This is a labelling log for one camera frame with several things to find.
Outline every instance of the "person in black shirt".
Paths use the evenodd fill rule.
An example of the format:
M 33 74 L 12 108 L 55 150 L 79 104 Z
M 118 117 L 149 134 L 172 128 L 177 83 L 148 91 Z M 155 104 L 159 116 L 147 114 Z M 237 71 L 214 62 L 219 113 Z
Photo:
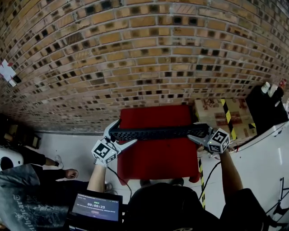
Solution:
M 244 189 L 229 151 L 220 154 L 226 205 L 220 219 L 203 209 L 196 192 L 158 183 L 137 190 L 127 206 L 123 230 L 264 231 L 266 214 L 250 189 Z M 103 192 L 106 167 L 94 168 L 88 190 Z

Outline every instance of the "white shoe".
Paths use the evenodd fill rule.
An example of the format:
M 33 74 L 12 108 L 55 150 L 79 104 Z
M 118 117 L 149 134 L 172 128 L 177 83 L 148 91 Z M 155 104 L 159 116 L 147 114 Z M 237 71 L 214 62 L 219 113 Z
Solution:
M 59 169 L 63 169 L 63 163 L 62 163 L 62 159 L 59 155 L 56 155 L 55 156 L 55 162 L 58 162 L 59 163 Z

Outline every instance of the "red table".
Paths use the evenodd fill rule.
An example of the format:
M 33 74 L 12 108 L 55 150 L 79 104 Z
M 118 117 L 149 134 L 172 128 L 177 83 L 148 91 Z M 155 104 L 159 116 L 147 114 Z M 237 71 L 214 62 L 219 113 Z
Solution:
M 159 106 L 121 111 L 122 129 L 184 126 L 192 124 L 190 107 Z M 200 178 L 196 145 L 188 138 L 144 140 L 127 148 L 118 157 L 118 175 L 130 179 L 157 180 Z

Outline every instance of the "person's right hand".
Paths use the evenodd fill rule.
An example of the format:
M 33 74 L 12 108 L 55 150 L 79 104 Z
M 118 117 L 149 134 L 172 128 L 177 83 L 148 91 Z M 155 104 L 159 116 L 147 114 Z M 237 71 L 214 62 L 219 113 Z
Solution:
M 75 169 L 70 168 L 64 171 L 65 171 L 65 178 L 67 179 L 75 179 L 78 177 L 78 171 Z

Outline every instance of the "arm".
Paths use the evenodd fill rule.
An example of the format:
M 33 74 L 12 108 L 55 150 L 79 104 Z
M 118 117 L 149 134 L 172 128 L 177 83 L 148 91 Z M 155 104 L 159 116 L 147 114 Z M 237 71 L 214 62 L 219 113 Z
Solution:
M 220 159 L 222 166 L 223 190 L 225 201 L 227 202 L 231 195 L 243 189 L 243 185 L 228 149 L 226 149 L 224 153 L 220 154 Z
M 104 193 L 104 180 L 106 167 L 100 164 L 96 164 L 93 173 L 89 180 L 87 190 Z

